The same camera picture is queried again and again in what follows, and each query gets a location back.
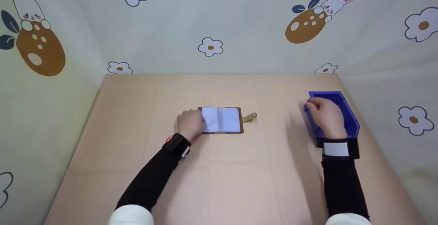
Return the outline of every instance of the black sleeve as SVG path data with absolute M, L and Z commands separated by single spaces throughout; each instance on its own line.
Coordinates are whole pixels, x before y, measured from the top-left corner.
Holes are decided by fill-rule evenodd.
M 161 149 L 130 183 L 117 203 L 116 209 L 124 205 L 136 204 L 151 212 L 181 158 L 181 154 Z
M 323 159 L 322 167 L 328 217 L 340 213 L 354 213 L 370 220 L 355 160 Z

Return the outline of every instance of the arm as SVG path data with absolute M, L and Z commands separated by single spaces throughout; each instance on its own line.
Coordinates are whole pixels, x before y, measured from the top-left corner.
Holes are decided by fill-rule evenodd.
M 315 123 L 322 128 L 327 139 L 346 139 L 344 118 L 338 106 L 330 100 L 315 98 L 307 103 Z M 324 191 L 330 221 L 349 219 L 351 224 L 369 224 L 368 209 L 357 175 L 355 160 L 322 160 Z
M 180 135 L 184 137 L 175 147 L 178 150 L 159 150 L 141 169 L 117 203 L 108 225 L 153 224 L 152 207 L 157 203 L 170 175 L 188 153 L 187 145 L 190 145 L 193 138 L 202 133 L 205 127 L 199 110 L 184 111 L 177 117 L 177 125 Z

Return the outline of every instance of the fingers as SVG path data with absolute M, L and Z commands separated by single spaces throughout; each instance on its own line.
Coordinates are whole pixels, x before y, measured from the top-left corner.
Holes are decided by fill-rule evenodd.
M 309 102 L 313 103 L 314 105 L 318 105 L 318 106 L 321 106 L 326 101 L 327 101 L 327 99 L 322 98 L 322 97 L 312 97 L 311 99 L 309 99 Z
M 306 105 L 312 115 L 316 115 L 316 113 L 318 113 L 318 108 L 316 108 L 316 106 L 313 103 L 307 102 Z

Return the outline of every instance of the beige table surface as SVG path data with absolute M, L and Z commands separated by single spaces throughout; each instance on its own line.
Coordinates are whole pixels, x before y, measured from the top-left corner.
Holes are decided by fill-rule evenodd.
M 330 90 L 344 93 L 361 125 L 356 163 L 372 223 L 424 224 L 336 74 L 106 75 L 45 224 L 106 224 L 177 114 L 198 106 L 258 117 L 244 134 L 194 142 L 152 210 L 156 225 L 324 224 L 321 150 L 302 106 L 308 91 Z

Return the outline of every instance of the white velcro strap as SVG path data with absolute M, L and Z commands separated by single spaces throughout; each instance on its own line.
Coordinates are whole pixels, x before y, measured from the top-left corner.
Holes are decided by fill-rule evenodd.
M 349 157 L 348 144 L 324 142 L 324 154 L 332 157 Z
M 190 150 L 190 147 L 188 146 L 186 148 L 186 150 L 184 151 L 184 153 L 181 155 L 181 157 L 184 158 L 187 155 L 187 152 L 189 152 L 189 150 Z

